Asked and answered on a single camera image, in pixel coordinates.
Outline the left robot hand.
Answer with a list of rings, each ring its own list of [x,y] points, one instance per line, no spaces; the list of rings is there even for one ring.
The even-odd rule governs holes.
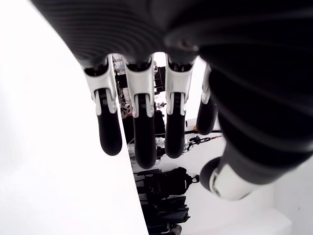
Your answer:
[[[122,148],[112,55],[125,64],[137,163],[157,157],[155,52],[166,55],[165,152],[184,148],[185,104],[197,57],[206,64],[197,129],[219,121],[226,147],[200,182],[241,200],[313,154],[313,3],[310,0],[35,0],[81,65],[103,151]]]

